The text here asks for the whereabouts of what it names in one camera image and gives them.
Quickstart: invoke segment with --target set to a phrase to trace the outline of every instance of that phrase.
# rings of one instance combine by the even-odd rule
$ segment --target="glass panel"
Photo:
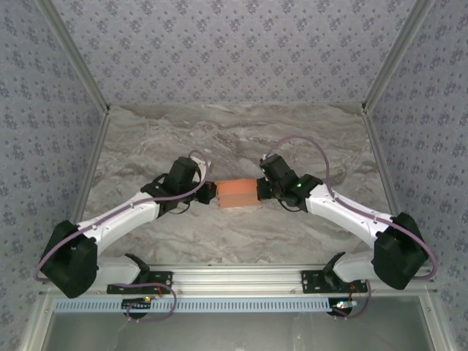
[[[318,313],[174,314],[128,323],[122,314],[55,314],[43,351],[433,350],[418,298],[375,298],[358,320]]]

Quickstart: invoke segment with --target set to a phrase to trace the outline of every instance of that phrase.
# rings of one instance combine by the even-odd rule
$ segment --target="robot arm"
[[[397,224],[420,240],[422,236],[414,219],[401,213],[397,217],[382,214],[362,206],[342,195],[334,197],[318,178],[306,174],[297,177],[282,157],[274,154],[260,162],[273,197],[290,207],[324,217],[350,231],[371,249],[358,254],[337,254],[324,268],[327,283],[339,290],[343,283],[361,279],[381,279],[387,285],[402,290],[427,260],[426,251],[399,230],[382,223]],[[344,207],[337,198],[362,212],[368,218]]]
[[[134,257],[127,255],[123,259],[127,263],[119,262],[123,264],[121,268],[118,268],[117,262],[110,264],[120,272],[103,269],[101,272],[105,273],[101,273],[99,266],[108,264],[109,260],[99,262],[98,256],[114,241],[172,211],[180,202],[189,204],[197,200],[208,204],[216,196],[216,185],[205,182],[199,186],[207,171],[205,162],[196,157],[179,157],[169,173],[155,178],[130,200],[107,213],[77,224],[70,221],[59,223],[53,230],[42,259],[57,246],[59,248],[42,264],[41,272],[69,298],[87,291],[97,278],[100,282],[108,283],[132,282],[140,273],[138,266],[141,266]],[[72,240],[63,244],[72,236]]]

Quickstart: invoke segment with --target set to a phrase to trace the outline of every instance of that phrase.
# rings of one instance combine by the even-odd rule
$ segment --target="orange foam block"
[[[259,205],[257,179],[217,181],[219,208]]]

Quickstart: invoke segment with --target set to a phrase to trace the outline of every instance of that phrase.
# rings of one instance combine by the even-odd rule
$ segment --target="wall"
[[[414,0],[55,0],[114,105],[361,102]]]
[[[468,350],[468,3],[436,0],[372,113],[395,188],[434,248]]]
[[[15,350],[32,270],[72,211],[101,113],[32,0],[2,0],[0,13],[0,350]]]

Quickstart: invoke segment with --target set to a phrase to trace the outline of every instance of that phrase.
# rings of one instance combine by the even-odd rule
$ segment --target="marble surface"
[[[214,163],[211,180],[259,178],[260,157],[279,138],[311,135],[331,162],[333,187],[378,211],[388,204],[358,106],[113,106],[84,219],[128,200],[173,161],[197,149]],[[279,151],[298,175],[325,177],[318,151],[303,140]],[[219,210],[193,203],[116,241],[103,255],[147,263],[326,263],[366,245],[326,219],[289,213],[275,200]]]

